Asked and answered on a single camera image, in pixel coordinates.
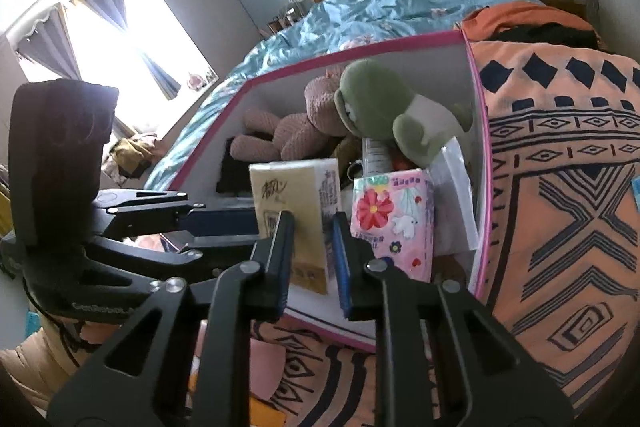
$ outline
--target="blue comforter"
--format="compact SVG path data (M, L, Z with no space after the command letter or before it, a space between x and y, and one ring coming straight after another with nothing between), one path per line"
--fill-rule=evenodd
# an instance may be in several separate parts
M359 41L373 42L453 28L479 8L516 0L324 0L295 26L252 49L226 81L202 103L145 188L166 190L212 122L247 79L336 52Z

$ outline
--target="yellow tissue package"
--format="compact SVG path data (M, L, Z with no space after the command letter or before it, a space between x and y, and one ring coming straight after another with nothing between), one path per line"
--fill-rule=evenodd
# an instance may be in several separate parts
M279 212L289 210L296 227L291 283L326 295L335 277L332 219L342 210L338 160L253 164L249 172L260 237L269 237Z

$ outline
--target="nightstand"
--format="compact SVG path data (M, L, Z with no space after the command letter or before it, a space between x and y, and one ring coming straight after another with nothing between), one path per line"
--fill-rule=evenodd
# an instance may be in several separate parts
M577 0L541 0L547 6L577 15L587 20L587 5Z

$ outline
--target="plush toy eye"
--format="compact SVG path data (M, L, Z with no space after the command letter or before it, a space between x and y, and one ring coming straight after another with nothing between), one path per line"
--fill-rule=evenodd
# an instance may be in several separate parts
M349 117L349 120L351 120L353 123L355 123L356 121L356 116L353 112L353 109L351 108L351 105L349 105L348 103L344 104L344 110L347 113L347 116Z

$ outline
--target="cable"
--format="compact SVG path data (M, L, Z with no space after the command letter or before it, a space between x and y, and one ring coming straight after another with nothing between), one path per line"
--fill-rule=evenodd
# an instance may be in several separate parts
M60 332L60 342L62 343L62 347L65 348L65 352L67 356L69 357L71 362L74 363L76 367L80 367L80 363L78 362L76 357L73 356L73 353L71 353L71 350L69 349L69 346L66 343L65 335L68 337L71 337L71 335L69 334L68 331L66 331L64 324L62 324L60 321L55 320L51 315L49 315L46 311L44 311L40 307L40 305L33 298L33 295L31 295L31 292L29 291L29 287L27 286L27 279L25 279L24 277L22 278L22 288L24 288L24 293L27 295L27 298L29 299L29 302L33 305L33 307L36 308L37 311L43 317L45 317L49 322L51 322L53 325L55 325L55 327L58 328L58 331ZM71 337L71 341L72 341L72 344L76 343L76 340L73 337Z

